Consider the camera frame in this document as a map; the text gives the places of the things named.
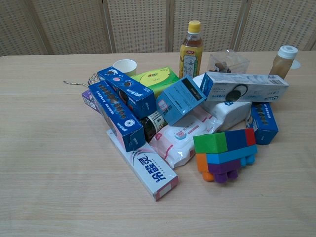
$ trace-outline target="yellow-green tissue box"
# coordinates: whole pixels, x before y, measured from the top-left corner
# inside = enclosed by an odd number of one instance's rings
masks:
[[[132,78],[153,90],[155,98],[157,98],[164,89],[179,80],[178,76],[175,75],[169,67],[145,72],[132,76]]]

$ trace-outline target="table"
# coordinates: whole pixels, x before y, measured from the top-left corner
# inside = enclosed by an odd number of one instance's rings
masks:
[[[276,52],[242,55],[249,73],[266,74]],[[83,103],[85,87],[63,83],[86,82],[123,58],[137,61],[139,73],[178,72],[178,53],[0,58],[1,237],[315,234],[316,51],[298,54],[302,67],[272,104],[280,132],[258,146],[252,167],[219,185],[202,179],[193,158],[158,202],[110,142],[103,117]]]

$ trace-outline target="yellow bottle cap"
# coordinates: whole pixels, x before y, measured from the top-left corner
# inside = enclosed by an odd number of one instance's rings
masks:
[[[200,21],[190,21],[188,26],[188,33],[190,34],[198,34],[201,30],[201,22]]]

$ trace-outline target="toy building blocks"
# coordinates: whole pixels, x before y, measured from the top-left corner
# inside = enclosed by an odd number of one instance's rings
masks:
[[[193,140],[197,169],[206,181],[235,179],[238,169],[255,161],[257,147],[252,128],[195,136]]]

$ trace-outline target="blue block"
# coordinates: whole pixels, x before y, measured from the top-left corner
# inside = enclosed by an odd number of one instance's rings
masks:
[[[225,136],[228,151],[247,147],[247,139],[244,129],[236,131],[226,131]]]
[[[246,164],[252,164],[254,162],[253,154],[255,153],[257,153],[257,147],[253,145],[220,154],[206,154],[206,158],[208,164],[221,164],[234,159],[241,159],[241,166],[245,166]]]

